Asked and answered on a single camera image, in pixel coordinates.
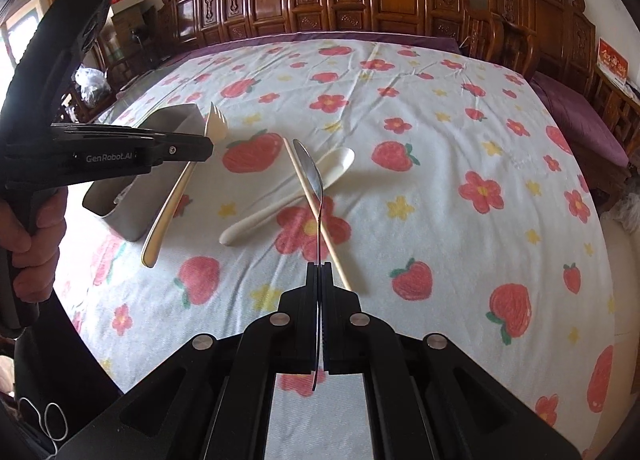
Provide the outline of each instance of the screw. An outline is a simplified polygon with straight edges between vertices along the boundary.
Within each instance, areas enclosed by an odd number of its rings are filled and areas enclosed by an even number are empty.
[[[291,318],[289,317],[289,314],[276,312],[269,318],[269,321],[274,326],[286,326],[289,324],[289,321],[291,321]]]
[[[355,314],[351,314],[349,321],[354,326],[366,326],[369,324],[371,319],[367,314],[363,314],[361,312],[357,312]]]
[[[440,334],[431,334],[427,337],[427,344],[429,348],[434,350],[442,350],[447,347],[447,338]]]
[[[191,341],[191,345],[193,345],[196,350],[207,350],[213,345],[213,339],[211,336],[204,334],[196,335],[196,337],[193,338],[193,341]]]

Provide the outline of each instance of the chopstick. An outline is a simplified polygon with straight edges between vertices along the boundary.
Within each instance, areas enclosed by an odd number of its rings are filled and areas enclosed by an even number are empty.
[[[300,164],[298,163],[298,160],[295,154],[293,153],[293,150],[291,149],[291,145],[289,144],[289,141],[285,137],[282,137],[282,140],[284,142],[284,147],[286,148],[287,153],[289,153],[289,158],[291,159],[291,163],[293,164],[293,169],[296,171],[298,180],[300,180],[302,191],[305,192],[306,201],[309,203],[309,207],[311,207],[311,212],[316,217],[316,220],[318,220],[318,208],[316,207],[315,195],[311,192],[311,189],[309,189],[309,185],[306,181],[304,174],[302,173],[302,170],[300,169]],[[326,227],[324,226],[324,222],[321,223],[320,229],[321,229],[322,237],[324,238],[326,247],[327,249],[329,249],[329,254],[331,255],[331,259],[334,262],[334,266],[338,271],[340,280],[342,281],[342,285],[346,290],[349,290],[350,292],[352,292],[353,289],[351,288],[351,284],[349,283],[349,280],[347,280],[347,275],[344,273],[344,269],[342,268],[342,263],[340,262],[340,259],[338,259],[338,254],[335,252],[334,243],[331,241],[331,236],[329,235],[329,231],[326,230]]]

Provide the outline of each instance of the human hand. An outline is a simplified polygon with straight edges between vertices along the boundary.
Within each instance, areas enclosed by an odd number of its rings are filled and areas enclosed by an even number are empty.
[[[9,205],[0,199],[0,247],[13,253],[13,264],[23,270],[14,280],[15,295],[28,303],[49,299],[65,235],[66,196],[62,187],[38,211],[33,236],[17,220]]]

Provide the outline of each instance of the gray container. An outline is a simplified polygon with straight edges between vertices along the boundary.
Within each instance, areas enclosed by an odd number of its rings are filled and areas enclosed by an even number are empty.
[[[205,120],[196,104],[160,108],[140,125],[158,132],[192,135],[203,135],[204,127]],[[185,165],[165,162],[145,175],[98,180],[84,195],[82,206],[125,240],[135,242],[151,227]]]

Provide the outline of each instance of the bedsheet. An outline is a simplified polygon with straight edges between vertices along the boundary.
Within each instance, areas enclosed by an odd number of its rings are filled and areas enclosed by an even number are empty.
[[[607,251],[580,169],[521,76],[459,55],[359,40],[276,42],[186,61],[116,120],[214,102],[230,134],[198,164],[153,270],[71,188],[55,289],[128,390],[199,332],[223,338],[304,282],[303,202],[234,247],[232,223],[298,188],[280,136],[355,151],[328,230],[364,312],[442,332],[580,451],[614,340]],[[322,248],[322,257],[326,257]],[[371,458],[359,376],[278,376],[266,457]]]

